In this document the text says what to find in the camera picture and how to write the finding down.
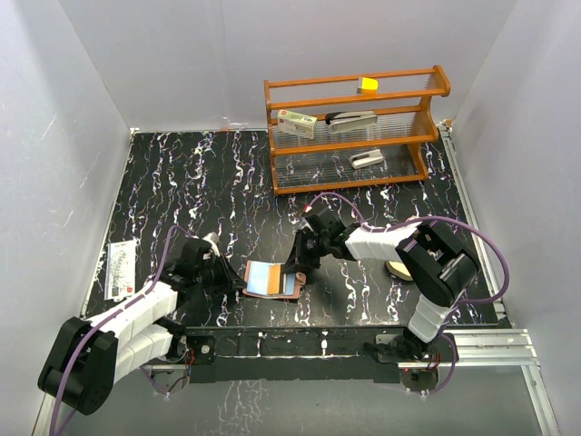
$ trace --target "stapler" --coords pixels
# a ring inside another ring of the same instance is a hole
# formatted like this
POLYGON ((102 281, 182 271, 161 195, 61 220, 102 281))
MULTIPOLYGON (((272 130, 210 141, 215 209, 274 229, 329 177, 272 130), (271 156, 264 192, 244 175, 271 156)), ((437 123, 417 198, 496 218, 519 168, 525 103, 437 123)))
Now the stapler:
POLYGON ((377 122, 378 116, 373 111, 333 112, 325 115, 325 123, 329 125, 329 132, 332 134, 365 129, 377 122))
POLYGON ((359 170, 359 168, 383 162, 383 154, 380 149, 376 148, 368 152, 353 154, 350 156, 349 162, 354 169, 359 170))

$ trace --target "marble surface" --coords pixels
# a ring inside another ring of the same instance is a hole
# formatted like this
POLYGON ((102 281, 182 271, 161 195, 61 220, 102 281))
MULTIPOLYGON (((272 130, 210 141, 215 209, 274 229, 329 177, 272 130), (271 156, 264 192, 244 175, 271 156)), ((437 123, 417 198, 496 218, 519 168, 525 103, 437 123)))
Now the marble surface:
MULTIPOLYGON (((341 191, 369 223, 401 222, 412 215, 441 214, 466 221, 442 142, 424 144, 429 168, 424 183, 354 188, 341 191)), ((316 183, 324 183, 318 173, 316 183)), ((113 305, 104 301, 106 244, 137 241, 136 284, 151 277, 162 255, 169 227, 178 223, 191 233, 220 235, 222 251, 241 277, 246 262, 284 263, 293 232, 312 193, 274 197, 266 133, 137 134, 113 211, 106 243, 86 307, 92 316, 113 305)), ((346 205, 324 200, 344 223, 354 221, 346 205)), ((453 229, 473 246, 462 230, 453 229)), ((179 255, 185 236, 172 240, 179 255)), ((470 298, 489 296, 484 276, 468 289, 470 298)), ((188 326, 363 326, 405 325, 419 298, 414 284, 389 275, 380 261, 321 260, 297 302, 260 300, 244 295, 195 296, 172 316, 188 326)), ((454 322, 497 324, 491 304, 469 306, 454 322)))

